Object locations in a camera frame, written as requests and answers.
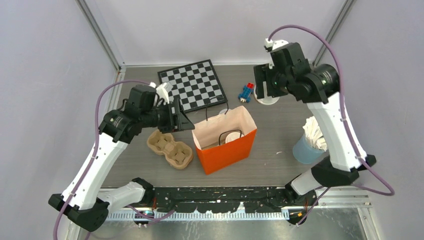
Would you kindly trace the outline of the orange paper bag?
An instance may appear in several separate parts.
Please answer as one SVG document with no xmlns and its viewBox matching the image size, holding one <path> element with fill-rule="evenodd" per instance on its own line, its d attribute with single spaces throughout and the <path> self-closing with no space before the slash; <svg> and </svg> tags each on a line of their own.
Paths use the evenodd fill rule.
<svg viewBox="0 0 424 240">
<path fill-rule="evenodd" d="M 229 109 L 226 114 L 205 114 L 205 120 L 195 123 L 194 126 L 195 129 L 191 132 L 195 151 L 206 175 L 246 159 L 250 155 L 258 130 L 254 119 L 243 105 Z M 240 131 L 244 136 L 221 146 L 201 149 L 203 146 L 225 141 L 226 136 L 233 131 Z"/>
</svg>

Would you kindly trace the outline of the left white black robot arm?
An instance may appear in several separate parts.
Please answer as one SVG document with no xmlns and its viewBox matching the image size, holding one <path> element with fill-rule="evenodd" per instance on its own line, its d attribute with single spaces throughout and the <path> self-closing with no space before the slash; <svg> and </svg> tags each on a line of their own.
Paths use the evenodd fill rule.
<svg viewBox="0 0 424 240">
<path fill-rule="evenodd" d="M 106 193 L 100 193 L 100 188 L 117 158 L 143 129 L 157 128 L 164 134 L 194 129 L 180 100 L 169 99 L 171 90 L 170 83 L 137 85 L 121 107 L 96 119 L 97 134 L 90 154 L 69 186 L 49 198 L 49 205 L 89 232 L 123 207 L 133 203 L 148 207 L 155 192 L 142 178 Z"/>
</svg>

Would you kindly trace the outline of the white plastic cup lid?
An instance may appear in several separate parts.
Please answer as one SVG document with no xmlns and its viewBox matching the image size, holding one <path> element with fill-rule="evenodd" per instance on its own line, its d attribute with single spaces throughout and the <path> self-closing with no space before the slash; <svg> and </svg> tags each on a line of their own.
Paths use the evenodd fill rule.
<svg viewBox="0 0 424 240">
<path fill-rule="evenodd" d="M 222 109 L 218 114 L 219 115 L 226 114 L 229 111 L 230 111 L 230 109 Z"/>
</svg>

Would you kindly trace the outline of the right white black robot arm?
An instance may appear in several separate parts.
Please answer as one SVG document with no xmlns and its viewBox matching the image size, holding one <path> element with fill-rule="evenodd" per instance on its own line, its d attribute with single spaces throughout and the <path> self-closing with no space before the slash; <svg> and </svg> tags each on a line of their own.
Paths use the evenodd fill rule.
<svg viewBox="0 0 424 240">
<path fill-rule="evenodd" d="M 291 94 L 305 103 L 317 120 L 327 143 L 329 155 L 310 170 L 285 185 L 285 198 L 291 205 L 299 205 L 306 194 L 318 187 L 351 185 L 359 172 L 376 163 L 358 143 L 351 143 L 345 129 L 350 119 L 342 113 L 340 76 L 329 64 L 311 68 L 299 43 L 286 40 L 265 40 L 265 50 L 271 62 L 253 67 L 255 98 L 278 99 Z"/>
</svg>

